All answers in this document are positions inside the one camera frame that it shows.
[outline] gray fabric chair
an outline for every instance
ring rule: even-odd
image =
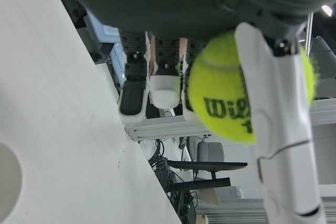
[[[221,143],[199,142],[197,145],[198,162],[224,162],[224,150]]]

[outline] black cable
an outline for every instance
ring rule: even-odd
[[[182,180],[182,182],[185,182],[183,179],[181,179],[181,177],[176,172],[174,172],[173,170],[170,170],[170,169],[169,169],[169,171],[171,173],[175,174],[180,180]]]
[[[198,206],[198,195],[197,195],[197,192],[195,192],[195,191],[192,191],[190,194],[192,194],[192,193],[196,194],[196,200],[197,200],[197,205],[195,206],[195,208],[196,208]]]

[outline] tennis ball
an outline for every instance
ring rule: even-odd
[[[316,80],[305,56],[303,64],[311,101]],[[255,143],[234,31],[208,43],[193,63],[188,82],[192,108],[212,133],[244,144]]]

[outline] ceiling light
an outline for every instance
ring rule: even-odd
[[[332,9],[328,6],[328,5],[323,5],[322,6],[322,10],[324,10],[324,12],[331,17],[332,15]]]

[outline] cable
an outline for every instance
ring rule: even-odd
[[[195,136],[196,138],[199,138],[200,140],[204,141],[204,138],[200,138],[199,136]]]
[[[175,174],[180,180],[182,180],[182,182],[185,182],[183,179],[181,179],[181,177],[176,172],[174,172],[173,170],[170,170],[170,169],[169,169],[169,171],[171,173]]]
[[[195,206],[195,208],[196,208],[198,206],[198,195],[197,195],[197,192],[195,192],[195,191],[192,191],[190,194],[192,194],[192,193],[196,194],[196,200],[197,200],[197,205]]]

